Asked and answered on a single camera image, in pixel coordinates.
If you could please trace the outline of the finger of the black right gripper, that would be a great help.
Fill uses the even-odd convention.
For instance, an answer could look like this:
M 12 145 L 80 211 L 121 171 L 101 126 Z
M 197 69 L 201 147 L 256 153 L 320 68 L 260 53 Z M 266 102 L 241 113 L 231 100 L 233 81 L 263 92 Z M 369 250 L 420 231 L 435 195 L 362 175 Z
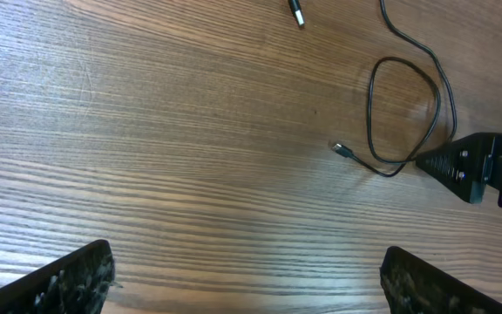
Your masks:
M 415 165 L 462 201 L 476 204 L 491 177 L 494 148 L 493 133 L 475 133 L 420 154 Z

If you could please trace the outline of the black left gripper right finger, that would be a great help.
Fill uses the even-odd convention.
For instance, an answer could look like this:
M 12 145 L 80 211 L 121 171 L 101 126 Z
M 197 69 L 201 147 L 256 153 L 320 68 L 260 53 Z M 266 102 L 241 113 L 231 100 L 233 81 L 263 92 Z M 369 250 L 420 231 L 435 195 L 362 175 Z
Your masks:
M 392 314 L 502 313 L 501 302 L 398 246 L 387 248 L 380 284 Z

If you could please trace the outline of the black USB cable short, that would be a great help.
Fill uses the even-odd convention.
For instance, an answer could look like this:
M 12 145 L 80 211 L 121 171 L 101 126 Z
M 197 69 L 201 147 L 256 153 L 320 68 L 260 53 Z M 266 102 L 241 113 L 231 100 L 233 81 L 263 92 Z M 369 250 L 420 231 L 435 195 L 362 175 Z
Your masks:
M 294 15 L 295 21 L 297 22 L 297 25 L 302 28 L 305 24 L 304 22 L 304 17 L 302 14 L 302 8 L 300 5 L 299 0 L 288 0 L 288 5 L 289 8 Z

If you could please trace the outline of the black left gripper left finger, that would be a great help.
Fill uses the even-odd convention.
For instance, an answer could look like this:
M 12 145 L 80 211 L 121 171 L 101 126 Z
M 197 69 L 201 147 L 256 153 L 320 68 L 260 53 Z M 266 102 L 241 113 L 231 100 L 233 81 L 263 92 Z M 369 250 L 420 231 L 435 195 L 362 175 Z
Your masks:
M 0 288 L 0 313 L 100 313 L 114 283 L 110 244 L 97 240 Z

